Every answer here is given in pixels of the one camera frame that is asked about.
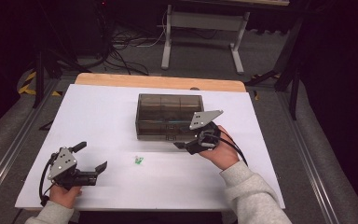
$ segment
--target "hand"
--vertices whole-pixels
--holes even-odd
[[[81,194],[81,187],[72,187],[69,191],[63,187],[54,185],[50,189],[50,200],[67,208],[74,208],[76,197]]]
[[[222,131],[220,137],[229,143],[233,143],[231,139],[226,136],[227,131],[220,125],[218,128]],[[214,150],[201,151],[200,155],[213,162],[214,165],[222,170],[226,170],[240,160],[237,151],[222,141],[219,142],[219,145]]]

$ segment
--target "sweater sleeve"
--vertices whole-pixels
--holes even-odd
[[[225,196],[238,217],[238,223],[291,223],[280,208],[274,190],[243,161],[238,161],[220,175],[226,182]]]
[[[68,224],[74,209],[48,201],[37,217],[30,217],[25,224]]]

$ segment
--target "plastic storage box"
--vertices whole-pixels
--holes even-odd
[[[188,129],[194,112],[202,112],[200,95],[139,94],[136,134],[139,140],[186,141],[196,139]]]

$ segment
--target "person's arm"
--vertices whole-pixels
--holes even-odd
[[[72,187],[69,191],[53,186],[50,189],[50,200],[37,217],[30,217],[26,224],[67,224],[74,213],[76,196],[81,193],[81,187]]]
[[[221,137],[232,143],[227,131],[221,126],[219,129]],[[231,146],[220,142],[214,150],[202,151],[200,155],[223,170],[220,175],[226,182],[226,199],[238,223],[291,223],[280,208],[274,190],[239,160]]]

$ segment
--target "cable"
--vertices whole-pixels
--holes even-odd
[[[136,34],[135,36],[132,36],[129,31],[121,31],[112,37],[112,45],[117,47],[120,46],[120,48],[115,48],[117,50],[125,49],[127,46],[131,46],[131,41],[138,40],[141,37],[144,37],[144,35]]]
[[[189,32],[191,34],[197,35],[197,36],[199,36],[199,37],[201,37],[203,39],[213,39],[214,36],[217,34],[217,30],[213,30],[213,34],[211,36],[203,36],[203,35],[201,35],[201,34],[196,32],[196,31],[201,31],[200,29],[196,29],[196,31],[194,31],[194,29],[192,29],[192,28],[175,28],[175,31],[176,32],[177,31],[186,31],[186,32]]]
[[[11,224],[16,223],[17,218],[19,218],[19,216],[20,216],[22,210],[24,210],[24,209],[21,208],[21,209],[19,210],[19,212],[17,212],[17,215],[13,218],[13,221],[11,221]]]
[[[221,131],[221,132],[224,133],[232,141],[232,138],[230,136],[228,136],[228,134],[226,134],[223,131]],[[242,160],[245,162],[245,164],[248,165],[248,162],[246,161],[245,157],[243,156],[243,153],[242,153],[241,149],[238,147],[237,144],[235,144],[234,141],[232,141],[234,144],[231,144],[230,142],[228,142],[228,140],[223,139],[221,137],[214,136],[213,134],[209,134],[209,133],[206,133],[205,136],[209,136],[209,137],[218,139],[218,140],[226,143],[227,145],[231,146],[232,148],[234,148],[238,152],[238,154],[240,154],[240,156],[241,156]]]
[[[46,195],[46,193],[54,186],[55,184],[51,184],[50,187],[48,187],[47,190],[45,190],[45,193],[43,193],[44,195]]]
[[[48,162],[46,163],[45,168],[43,169],[43,173],[42,173],[42,177],[40,178],[40,183],[39,183],[39,198],[40,198],[40,204],[42,204],[42,206],[45,206],[46,203],[49,200],[49,197],[46,195],[46,192],[43,193],[43,183],[45,182],[45,176],[46,176],[46,172],[48,171],[48,167],[56,160],[56,157],[58,155],[56,153],[51,154],[50,159],[48,160]]]
[[[110,63],[110,62],[108,62],[108,61],[105,61],[106,63],[109,63],[110,65],[113,65],[113,66],[115,66],[115,67],[119,67],[119,68],[126,68],[126,67],[124,67],[124,66],[122,66],[122,65],[118,65],[118,64],[113,64],[113,63]],[[147,73],[144,73],[144,72],[142,72],[142,71],[140,71],[140,70],[138,70],[138,69],[135,69],[135,68],[132,68],[132,67],[127,67],[128,69],[130,69],[130,70],[132,70],[132,71],[134,71],[134,72],[137,72],[137,73],[139,73],[139,74],[141,74],[141,75],[145,75],[145,76],[148,76],[149,74],[147,74]]]
[[[117,46],[117,47],[120,47],[120,48],[116,48],[117,50],[125,49],[127,46],[131,46],[131,47],[151,47],[151,46],[155,45],[157,42],[159,42],[161,37],[162,37],[162,34],[159,36],[159,38],[149,38],[149,37],[144,37],[143,35],[132,37],[130,34],[126,34],[125,38],[115,37],[115,39],[113,40],[113,45]],[[131,42],[136,41],[136,40],[142,40],[142,42],[137,43],[137,44],[132,44],[131,43]],[[155,43],[153,43],[150,46],[149,45],[142,45],[142,44],[146,43],[149,40],[157,40],[157,41],[155,41]]]
[[[166,31],[165,31],[165,24],[164,24],[164,18],[167,16],[167,12],[168,12],[168,9],[165,10],[164,14],[162,15],[162,20],[161,20],[161,24],[162,24],[162,33],[161,35],[158,37],[158,39],[156,40],[156,42],[154,42],[153,44],[151,45],[147,45],[147,46],[137,46],[137,47],[145,47],[145,48],[148,48],[148,47],[153,47],[155,46],[159,40],[162,38],[162,35],[165,35]]]
[[[163,34],[164,34],[164,32],[162,32],[161,35],[159,36],[159,38],[151,45],[141,45],[141,44],[143,44],[143,43],[141,43],[140,45],[137,45],[137,46],[134,46],[134,47],[143,47],[143,48],[153,47],[160,41],[160,39],[161,39]]]
[[[60,45],[62,46],[65,54],[68,57],[70,57],[71,54],[69,53],[68,49],[65,47],[65,45],[62,42],[62,40],[60,39],[60,36],[59,36],[57,30],[54,28],[52,22],[50,21],[46,10],[43,8],[42,4],[40,3],[40,0],[37,0],[37,3],[40,6],[40,8],[42,9],[44,16],[45,16],[46,20],[49,23],[49,26],[53,30],[54,34],[57,36],[57,38],[58,38],[58,40],[60,42]],[[103,39],[102,58],[100,60],[94,62],[94,63],[80,64],[80,66],[82,66],[84,68],[95,67],[95,66],[103,63],[106,60],[106,58],[108,57],[108,55],[109,55],[109,44],[110,44],[110,42],[106,38],[107,36],[110,36],[110,31],[109,31],[109,28],[108,28],[108,22],[106,21],[106,18],[104,16],[103,12],[102,12],[103,9],[100,7],[100,5],[98,5],[96,2],[94,2],[93,6],[94,6],[95,13],[98,14],[98,16],[99,16],[99,18],[97,18],[97,19],[98,19],[98,22],[100,23],[100,26],[101,26],[100,31],[102,32],[102,39]],[[72,66],[67,66],[67,65],[62,64],[62,63],[59,63],[59,66],[61,68],[63,68],[63,69],[68,70],[68,71],[78,70],[78,69],[74,69]]]
[[[103,66],[108,67],[108,68],[110,68],[112,70],[119,70],[120,69],[119,67],[118,68],[111,67],[111,66],[105,64],[105,62],[103,62]]]
[[[111,56],[112,56],[112,58],[114,58],[114,59],[116,59],[116,60],[122,62],[122,61],[121,61],[121,58],[117,58],[117,57],[115,57],[115,55],[112,55],[112,54],[111,54]],[[133,67],[129,65],[129,63],[132,63],[132,62],[126,62],[126,63],[127,63],[127,65],[128,65],[129,68],[132,68],[132,69],[133,69]],[[139,66],[142,66],[143,69],[146,71],[145,74],[146,74],[146,75],[149,74],[149,71],[147,70],[146,66],[144,66],[143,64],[140,64],[140,63],[132,63],[132,64],[137,64],[137,65],[139,65]]]
[[[117,50],[115,50],[115,49],[113,50],[113,52],[114,52],[115,54],[117,54],[118,57],[120,57],[121,61],[124,63],[124,67],[127,69],[128,73],[129,73],[129,75],[130,75],[130,74],[131,74],[130,68],[127,66],[127,63],[124,61],[123,57],[121,57],[121,54],[119,54],[119,53],[117,52]]]

